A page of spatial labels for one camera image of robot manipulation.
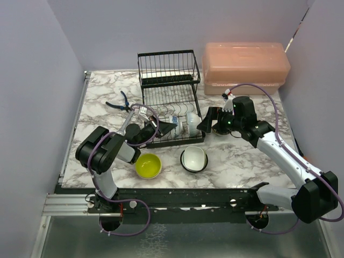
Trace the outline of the blue floral bowl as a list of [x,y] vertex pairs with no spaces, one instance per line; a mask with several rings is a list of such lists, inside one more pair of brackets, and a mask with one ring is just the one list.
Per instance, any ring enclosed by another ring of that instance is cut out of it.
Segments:
[[184,132],[184,128],[183,128],[182,121],[179,119],[179,117],[170,115],[169,122],[176,126],[170,131],[171,139],[177,139],[181,137]]

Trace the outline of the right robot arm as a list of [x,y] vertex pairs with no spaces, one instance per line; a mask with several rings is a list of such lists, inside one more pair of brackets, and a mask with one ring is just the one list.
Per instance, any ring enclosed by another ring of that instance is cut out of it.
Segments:
[[197,128],[205,133],[239,132],[242,139],[270,157],[295,185],[295,189],[288,189],[261,183],[247,196],[252,210],[271,204],[292,210],[309,224],[338,207],[337,176],[311,165],[280,138],[277,128],[258,120],[248,96],[230,97],[225,107],[210,107]]

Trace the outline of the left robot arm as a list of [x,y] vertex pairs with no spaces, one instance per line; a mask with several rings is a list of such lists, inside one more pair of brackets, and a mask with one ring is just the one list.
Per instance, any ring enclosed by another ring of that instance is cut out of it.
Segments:
[[101,196],[100,206],[107,212],[117,209],[119,199],[115,196],[117,186],[111,174],[111,166],[115,159],[134,164],[141,155],[140,146],[154,138],[160,138],[177,127],[176,124],[157,121],[149,118],[145,127],[129,123],[124,126],[124,133],[110,132],[98,126],[78,146],[75,159],[81,166],[88,169],[96,188]]

